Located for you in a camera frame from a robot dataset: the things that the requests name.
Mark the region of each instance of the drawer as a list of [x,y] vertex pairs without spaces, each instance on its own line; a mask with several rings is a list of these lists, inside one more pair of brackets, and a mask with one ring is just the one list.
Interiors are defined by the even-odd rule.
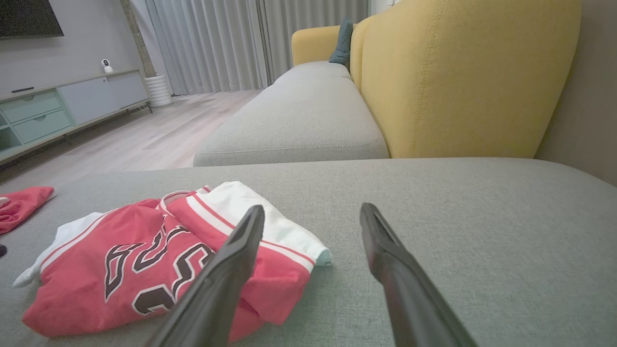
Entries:
[[60,102],[53,91],[46,91],[0,104],[0,109],[11,123],[60,107]]
[[68,121],[68,117],[66,113],[64,113],[64,110],[59,110],[14,125],[13,129],[15,129],[19,137],[22,138],[22,142],[25,144],[70,126],[71,122]]

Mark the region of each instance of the upholstered fabric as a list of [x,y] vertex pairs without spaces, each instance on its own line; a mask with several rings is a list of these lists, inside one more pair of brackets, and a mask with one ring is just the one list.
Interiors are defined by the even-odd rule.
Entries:
[[580,0],[408,0],[368,27],[362,96],[392,157],[533,157]]
[[303,83],[304,81],[322,78],[351,79],[344,65],[328,61],[308,62],[293,67],[276,80],[277,85],[283,83]]
[[194,166],[389,157],[354,83],[332,65],[313,66],[331,78],[294,71],[303,65],[288,72],[298,79],[283,75],[204,140]]
[[306,62],[328,61],[336,49],[340,27],[334,25],[296,31],[291,36],[294,66]]
[[354,81],[355,87],[359,91],[362,90],[362,52],[364,51],[364,37],[368,26],[372,23],[376,15],[362,20],[354,27],[354,32],[351,36],[351,56],[349,58],[349,73]]
[[339,38],[336,43],[336,49],[330,56],[329,62],[334,62],[341,65],[349,64],[349,56],[351,55],[351,34],[354,30],[354,24],[349,17],[343,19],[339,29]]
[[333,254],[282,326],[236,346],[394,346],[383,289],[366,264],[358,215],[377,205],[479,346],[610,346],[617,340],[617,188],[529,159],[385,159],[116,173],[58,187],[0,238],[2,343],[138,346],[161,319],[44,339],[20,318],[37,285],[12,281],[55,229],[175,190],[240,180]]

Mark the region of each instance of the throw pillow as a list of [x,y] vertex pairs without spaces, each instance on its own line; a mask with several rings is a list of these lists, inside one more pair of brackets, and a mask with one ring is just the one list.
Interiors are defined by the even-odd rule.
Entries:
[[351,18],[343,19],[339,29],[339,41],[336,44],[334,53],[330,56],[329,62],[347,65],[351,56],[351,34],[353,30],[354,24],[351,22]]

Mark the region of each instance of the yellow sofa backrest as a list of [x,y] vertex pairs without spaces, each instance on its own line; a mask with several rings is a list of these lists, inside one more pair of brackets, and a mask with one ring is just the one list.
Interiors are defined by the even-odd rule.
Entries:
[[350,71],[392,157],[533,157],[580,0],[404,0],[356,26]]

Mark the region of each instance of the tv stand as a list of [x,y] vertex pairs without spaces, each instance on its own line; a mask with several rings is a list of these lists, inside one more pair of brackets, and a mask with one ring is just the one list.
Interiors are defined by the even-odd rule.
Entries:
[[150,108],[139,70],[111,72],[1,97],[0,164],[144,105]]

